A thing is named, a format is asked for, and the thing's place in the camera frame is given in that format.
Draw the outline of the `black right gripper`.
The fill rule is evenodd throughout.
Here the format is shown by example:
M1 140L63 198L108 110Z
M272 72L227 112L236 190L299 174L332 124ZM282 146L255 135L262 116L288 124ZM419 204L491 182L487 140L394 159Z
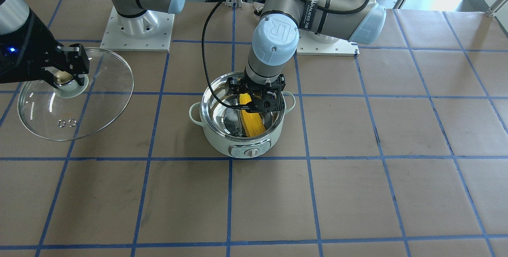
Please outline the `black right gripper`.
M18 30L0 36L0 82L43 79L53 89L68 84L71 75L89 74L89 58L82 44L63 46L45 23L30 11Z

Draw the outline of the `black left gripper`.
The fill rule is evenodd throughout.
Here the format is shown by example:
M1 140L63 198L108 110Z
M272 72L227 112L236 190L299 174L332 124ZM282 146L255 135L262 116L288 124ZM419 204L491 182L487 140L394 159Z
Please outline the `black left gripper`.
M278 74L273 77L262 77L255 73L244 72L244 77L228 78L228 94L240 95L275 95L285 89L285 77Z

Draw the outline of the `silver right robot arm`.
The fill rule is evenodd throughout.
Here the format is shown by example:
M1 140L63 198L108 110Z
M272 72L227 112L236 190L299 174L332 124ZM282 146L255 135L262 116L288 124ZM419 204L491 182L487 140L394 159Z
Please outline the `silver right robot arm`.
M186 0L112 0L126 35L141 37L131 20L145 19L148 13L178 14ZM44 80L58 88L60 82L50 71L55 68L68 76L64 84L85 85L89 58L82 44L65 47L24 0L1 0L1 83Z

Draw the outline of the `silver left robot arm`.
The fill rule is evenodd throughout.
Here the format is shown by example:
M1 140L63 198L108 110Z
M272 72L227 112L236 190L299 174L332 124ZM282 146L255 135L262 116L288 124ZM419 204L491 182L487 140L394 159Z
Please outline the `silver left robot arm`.
M299 31L349 42L373 43L386 8L376 0L266 0L244 71L247 90L274 86L297 50Z

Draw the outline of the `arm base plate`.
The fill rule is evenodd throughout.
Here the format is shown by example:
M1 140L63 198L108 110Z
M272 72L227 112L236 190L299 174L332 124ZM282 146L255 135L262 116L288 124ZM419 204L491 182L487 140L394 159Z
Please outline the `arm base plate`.
M300 31L298 55L308 56L355 56L360 53L358 44L343 39Z
M147 11L137 18L120 16L112 8L100 48L111 51L170 50L174 14Z

